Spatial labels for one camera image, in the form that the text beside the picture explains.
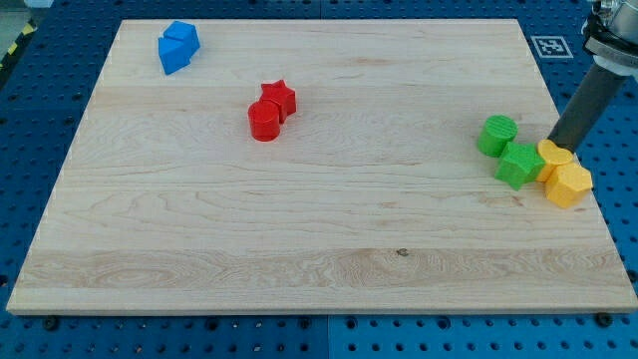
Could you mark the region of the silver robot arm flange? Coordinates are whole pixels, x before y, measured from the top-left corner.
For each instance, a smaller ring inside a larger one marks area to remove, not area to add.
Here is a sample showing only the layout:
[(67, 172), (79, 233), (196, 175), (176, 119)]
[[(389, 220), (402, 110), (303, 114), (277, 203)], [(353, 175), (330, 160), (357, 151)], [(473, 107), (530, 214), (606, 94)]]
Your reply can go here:
[(588, 0), (584, 50), (611, 73), (637, 80), (637, 0)]

